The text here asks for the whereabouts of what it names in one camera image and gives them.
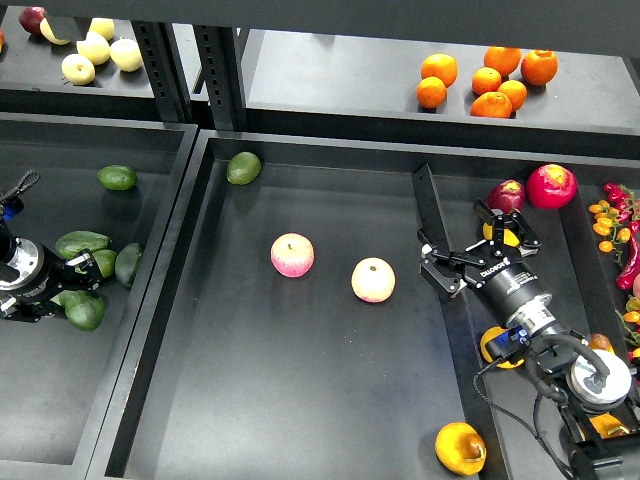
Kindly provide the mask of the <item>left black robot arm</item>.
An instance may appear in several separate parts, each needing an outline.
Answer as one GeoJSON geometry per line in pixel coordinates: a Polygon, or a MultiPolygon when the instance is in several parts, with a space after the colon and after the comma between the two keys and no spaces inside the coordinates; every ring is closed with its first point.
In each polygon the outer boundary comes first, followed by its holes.
{"type": "Polygon", "coordinates": [[[64,291],[84,291],[96,298],[104,277],[93,253],[85,248],[65,260],[36,240],[13,235],[7,221],[24,209],[20,195],[40,179],[27,171],[18,183],[1,193],[1,316],[5,320],[36,323],[61,314],[54,298],[64,291]]]}

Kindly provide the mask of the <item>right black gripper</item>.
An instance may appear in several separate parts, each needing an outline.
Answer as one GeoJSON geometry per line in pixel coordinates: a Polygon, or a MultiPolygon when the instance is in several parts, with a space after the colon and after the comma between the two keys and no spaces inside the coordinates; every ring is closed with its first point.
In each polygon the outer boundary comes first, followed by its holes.
{"type": "Polygon", "coordinates": [[[518,250],[523,257],[537,254],[542,245],[537,234],[517,210],[494,212],[480,199],[473,209],[491,228],[491,255],[501,259],[475,267],[474,255],[442,250],[420,228],[417,238],[421,243],[422,277],[450,298],[468,284],[502,328],[547,328],[554,324],[555,317],[548,309],[552,295],[538,275],[521,260],[504,257],[507,248],[518,250]]]}

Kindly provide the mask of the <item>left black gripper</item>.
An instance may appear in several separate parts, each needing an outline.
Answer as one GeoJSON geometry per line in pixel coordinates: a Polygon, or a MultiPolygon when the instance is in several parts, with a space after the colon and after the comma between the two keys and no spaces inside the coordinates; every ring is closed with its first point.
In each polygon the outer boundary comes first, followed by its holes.
{"type": "Polygon", "coordinates": [[[63,316],[49,300],[60,290],[94,291],[103,282],[91,251],[64,261],[37,241],[1,238],[1,315],[8,321],[39,321],[63,316]]]}

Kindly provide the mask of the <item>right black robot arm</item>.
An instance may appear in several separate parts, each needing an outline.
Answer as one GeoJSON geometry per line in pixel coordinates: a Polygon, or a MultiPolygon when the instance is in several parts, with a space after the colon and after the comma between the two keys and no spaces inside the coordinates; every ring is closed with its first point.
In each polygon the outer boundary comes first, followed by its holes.
{"type": "Polygon", "coordinates": [[[527,429],[565,478],[638,478],[636,368],[608,350],[591,348],[551,313],[551,293],[524,260],[541,243],[521,213],[492,210],[481,200],[473,209],[491,227],[490,238],[452,251],[420,228],[421,275],[449,297],[474,291],[494,314],[502,331],[486,342],[489,361],[482,370],[520,364],[537,391],[534,402],[556,405],[571,440],[566,461],[538,422],[527,429]]]}

